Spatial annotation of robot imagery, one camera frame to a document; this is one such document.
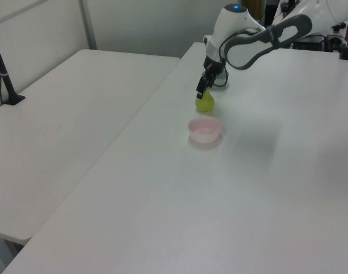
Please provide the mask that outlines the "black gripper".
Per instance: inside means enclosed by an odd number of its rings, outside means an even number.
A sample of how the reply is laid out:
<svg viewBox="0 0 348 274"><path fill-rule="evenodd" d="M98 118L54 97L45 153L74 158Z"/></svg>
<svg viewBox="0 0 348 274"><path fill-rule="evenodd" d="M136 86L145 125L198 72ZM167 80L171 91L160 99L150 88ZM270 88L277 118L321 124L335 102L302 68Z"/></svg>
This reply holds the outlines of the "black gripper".
<svg viewBox="0 0 348 274"><path fill-rule="evenodd" d="M202 99L205 91L208 88L212 88L216 85L215 81L217 79L217 76L226 76L227 74L226 62L223 60L217 62L206 56L203 67L205 69L203 73L204 76L201 76L196 88L197 99Z"/></svg>

